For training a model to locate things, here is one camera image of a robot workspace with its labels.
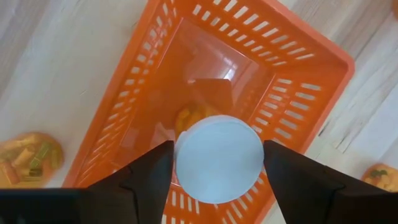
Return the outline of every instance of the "orange plastic basket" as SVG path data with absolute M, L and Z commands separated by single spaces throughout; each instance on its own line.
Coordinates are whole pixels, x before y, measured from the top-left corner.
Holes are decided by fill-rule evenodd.
M 149 0 L 64 187 L 86 187 L 172 138 L 193 101 L 303 153 L 353 72 L 346 53 L 276 0 Z M 258 223 L 273 203 L 265 171 L 220 205 L 172 184 L 164 223 Z

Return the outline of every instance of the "wooden surface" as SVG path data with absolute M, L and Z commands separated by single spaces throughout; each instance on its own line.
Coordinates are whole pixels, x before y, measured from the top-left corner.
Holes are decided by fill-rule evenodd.
M 356 60 L 307 156 L 360 177 L 398 158 L 398 22 L 390 0 L 280 0 Z M 145 0 L 0 0 L 0 141 L 43 131 L 67 151 L 60 186 Z M 267 217 L 282 222 L 280 212 Z

